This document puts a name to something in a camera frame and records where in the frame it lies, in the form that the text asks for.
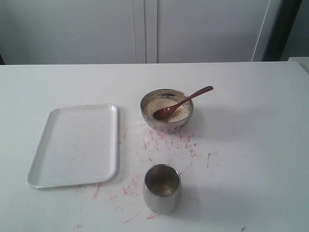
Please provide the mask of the brown wooden spoon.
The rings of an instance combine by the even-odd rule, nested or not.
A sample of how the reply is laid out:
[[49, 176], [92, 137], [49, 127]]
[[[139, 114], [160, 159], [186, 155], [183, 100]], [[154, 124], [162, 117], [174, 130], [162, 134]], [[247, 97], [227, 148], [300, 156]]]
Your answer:
[[165, 107], [165, 108], [157, 110], [156, 112], [153, 113], [153, 117], [156, 120], [166, 119], [171, 114], [173, 114], [185, 102], [191, 100], [192, 98], [200, 96], [200, 95], [202, 95], [202, 94], [204, 94], [206, 92], [212, 91], [213, 89], [214, 89], [213, 86], [204, 87], [204, 88], [198, 90], [197, 92], [193, 93], [192, 95], [188, 96], [187, 98], [183, 99], [182, 101], [180, 101], [179, 103], [177, 103], [175, 105], [172, 105], [172, 106]]

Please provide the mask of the steel bowl of rice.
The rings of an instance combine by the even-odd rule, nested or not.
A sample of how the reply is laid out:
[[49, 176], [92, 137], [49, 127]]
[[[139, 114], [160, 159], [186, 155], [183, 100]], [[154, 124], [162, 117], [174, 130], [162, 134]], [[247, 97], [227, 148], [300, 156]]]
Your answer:
[[175, 112], [163, 120], [157, 120], [153, 113], [161, 108], [175, 105], [187, 98], [183, 92], [174, 89], [158, 89], [147, 93], [140, 102], [141, 115], [154, 130], [172, 133], [181, 129], [190, 120], [194, 104], [191, 100], [182, 104]]

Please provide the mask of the steel cup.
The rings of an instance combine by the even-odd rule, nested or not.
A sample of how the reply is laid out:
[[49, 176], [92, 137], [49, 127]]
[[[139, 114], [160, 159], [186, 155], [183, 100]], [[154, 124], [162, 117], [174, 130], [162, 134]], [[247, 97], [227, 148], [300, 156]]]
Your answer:
[[143, 197], [156, 214], [169, 214], [180, 202], [182, 182], [179, 172], [167, 164], [151, 167], [144, 176]]

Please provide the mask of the white rectangular plastic tray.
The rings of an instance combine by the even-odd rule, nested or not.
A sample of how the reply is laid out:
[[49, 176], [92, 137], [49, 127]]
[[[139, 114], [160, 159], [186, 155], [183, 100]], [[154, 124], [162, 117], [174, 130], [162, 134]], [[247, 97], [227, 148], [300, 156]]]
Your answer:
[[26, 184], [33, 189], [46, 189], [112, 179], [119, 169], [119, 121], [119, 109], [113, 104], [51, 111]]

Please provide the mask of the white cabinet doors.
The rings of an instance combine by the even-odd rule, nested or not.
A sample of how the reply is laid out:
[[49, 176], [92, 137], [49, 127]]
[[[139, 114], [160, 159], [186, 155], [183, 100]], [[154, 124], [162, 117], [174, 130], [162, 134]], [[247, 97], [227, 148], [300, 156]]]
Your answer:
[[3, 0], [6, 64], [261, 61], [279, 0]]

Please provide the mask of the dark vertical post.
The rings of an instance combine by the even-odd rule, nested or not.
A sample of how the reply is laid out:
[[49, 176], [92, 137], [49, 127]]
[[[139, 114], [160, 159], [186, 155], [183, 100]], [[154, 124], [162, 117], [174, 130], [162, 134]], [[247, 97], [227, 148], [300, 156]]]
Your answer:
[[302, 0], [282, 0], [262, 61], [279, 61], [294, 25]]

